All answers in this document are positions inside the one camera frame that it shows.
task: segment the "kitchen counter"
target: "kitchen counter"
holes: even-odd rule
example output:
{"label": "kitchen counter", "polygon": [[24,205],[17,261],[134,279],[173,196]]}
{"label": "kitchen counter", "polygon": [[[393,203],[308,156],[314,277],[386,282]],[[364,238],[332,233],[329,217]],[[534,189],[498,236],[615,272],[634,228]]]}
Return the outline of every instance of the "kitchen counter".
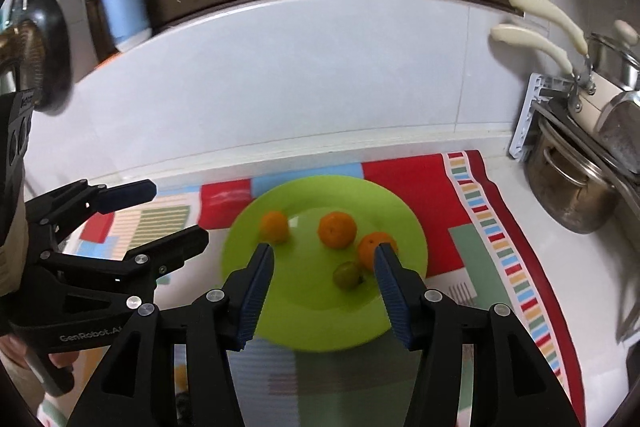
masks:
{"label": "kitchen counter", "polygon": [[522,164],[485,159],[487,176],[536,252],[574,341],[588,427],[602,427],[628,391],[627,347],[616,341],[640,283],[640,257],[611,219],[589,235],[555,222],[537,202]]}
{"label": "kitchen counter", "polygon": [[[475,146],[479,146],[481,142],[476,141]],[[428,152],[452,150],[450,147],[455,149],[456,145],[462,144],[431,144]],[[463,147],[474,148],[474,144],[465,143]],[[616,333],[633,305],[636,288],[640,287],[640,259],[617,219],[611,219],[602,229],[590,235],[579,235],[564,229],[537,202],[527,183],[522,164],[492,151],[491,148],[480,148],[485,156],[487,176],[497,184],[505,204],[537,254],[562,308],[582,372],[587,426],[602,427],[628,391],[626,352],[629,344],[619,343],[616,340],[619,335]],[[427,152],[412,145],[413,154],[416,150]],[[364,146],[351,150],[346,156],[345,154],[335,150],[327,154],[326,150],[315,148],[304,157],[304,161],[295,155],[289,158],[272,158],[270,161],[264,161],[264,158],[261,161],[246,161],[248,156],[242,161],[243,158],[235,156],[228,158],[224,164],[210,162],[207,166],[200,165],[200,170],[193,169],[192,166],[191,172],[187,172],[186,166],[171,170],[155,165],[138,169],[123,177],[124,181],[132,181],[150,176],[158,182],[159,187],[167,189],[178,185],[222,181],[238,175],[251,177],[302,166],[308,168],[311,164],[340,164],[346,160],[362,161],[365,158],[376,160],[382,159],[382,156],[402,157],[411,152],[398,149],[397,146],[382,149]],[[158,178],[154,176],[154,171],[156,174],[163,171],[164,176]],[[97,182],[114,184],[117,181],[104,178],[92,181]],[[225,237],[226,232],[223,230],[213,231],[211,234],[211,240],[217,245]],[[198,275],[186,271],[176,273],[175,283],[178,286],[184,283],[185,286],[192,287],[195,280],[202,279],[201,275],[206,275],[204,279],[210,283],[212,275],[209,274],[210,269],[204,266],[206,264],[207,260],[203,257],[198,264],[193,265],[194,268],[198,266],[195,270]],[[168,296],[159,291],[156,302],[161,307],[178,304],[175,295],[167,300]],[[184,303],[189,302],[190,298],[185,298]]]}

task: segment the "pot handle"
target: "pot handle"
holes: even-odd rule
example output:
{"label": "pot handle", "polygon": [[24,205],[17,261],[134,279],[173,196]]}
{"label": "pot handle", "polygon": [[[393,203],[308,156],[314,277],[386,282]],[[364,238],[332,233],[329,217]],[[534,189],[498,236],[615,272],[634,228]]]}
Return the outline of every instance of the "pot handle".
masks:
{"label": "pot handle", "polygon": [[491,28],[490,34],[494,41],[521,48],[540,50],[555,60],[563,74],[574,74],[574,67],[566,51],[535,31],[513,24],[498,24]]}
{"label": "pot handle", "polygon": [[550,0],[509,0],[514,8],[537,15],[560,26],[569,36],[580,55],[588,55],[589,48],[584,39],[584,31],[566,13]]}
{"label": "pot handle", "polygon": [[617,20],[613,23],[613,29],[627,48],[638,45],[640,36],[628,23]]}
{"label": "pot handle", "polygon": [[545,147],[542,150],[542,155],[545,157],[546,162],[549,165],[551,165],[558,172],[558,174],[560,174],[565,180],[567,180],[571,184],[574,184],[576,187],[581,187],[582,188],[582,187],[586,187],[587,186],[587,182],[586,181],[581,181],[581,180],[575,179],[572,175],[567,174],[561,168],[559,168],[558,165],[556,165],[556,163],[554,162],[553,158],[551,158],[551,152],[550,152],[549,147]]}

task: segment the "striped border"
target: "striped border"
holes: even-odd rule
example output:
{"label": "striped border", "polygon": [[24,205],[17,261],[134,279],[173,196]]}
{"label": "striped border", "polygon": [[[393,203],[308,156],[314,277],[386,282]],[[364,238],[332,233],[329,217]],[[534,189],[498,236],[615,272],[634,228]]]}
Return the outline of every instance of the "striped border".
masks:
{"label": "striped border", "polygon": [[514,295],[512,306],[522,311],[518,313],[521,321],[524,319],[523,322],[529,328],[531,337],[569,394],[563,377],[565,371],[562,356],[556,347],[557,342],[551,321],[546,315],[542,299],[518,250],[489,204],[482,185],[472,177],[466,153],[457,152],[442,156],[460,201],[467,209],[476,228],[481,231],[483,240],[490,246],[487,250],[496,266],[502,269],[504,274],[502,279],[508,280],[510,284]]}

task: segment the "tile grout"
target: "tile grout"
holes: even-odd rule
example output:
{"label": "tile grout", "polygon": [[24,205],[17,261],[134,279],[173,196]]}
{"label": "tile grout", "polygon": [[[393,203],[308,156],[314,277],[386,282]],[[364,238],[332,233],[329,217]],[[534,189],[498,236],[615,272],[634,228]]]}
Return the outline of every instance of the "tile grout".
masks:
{"label": "tile grout", "polygon": [[454,129],[455,126],[458,125],[458,118],[460,117],[460,107],[462,106],[462,94],[465,90],[465,81],[466,81],[466,56],[469,50],[469,26],[471,21],[471,6],[466,7],[466,39],[465,39],[465,54],[462,63],[462,83],[460,84],[460,96],[458,97],[458,110],[456,111],[456,119],[454,120]]}

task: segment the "stainless steel pot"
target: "stainless steel pot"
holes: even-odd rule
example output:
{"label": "stainless steel pot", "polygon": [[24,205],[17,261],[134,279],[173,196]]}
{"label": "stainless steel pot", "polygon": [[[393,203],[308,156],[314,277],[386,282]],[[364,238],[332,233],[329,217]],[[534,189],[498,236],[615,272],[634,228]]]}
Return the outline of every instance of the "stainless steel pot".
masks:
{"label": "stainless steel pot", "polygon": [[577,233],[594,232],[613,214],[620,195],[602,170],[542,115],[540,130],[542,135],[526,167],[533,194],[565,228]]}
{"label": "stainless steel pot", "polygon": [[588,38],[593,70],[623,91],[640,89],[640,60],[628,46],[592,33]]}

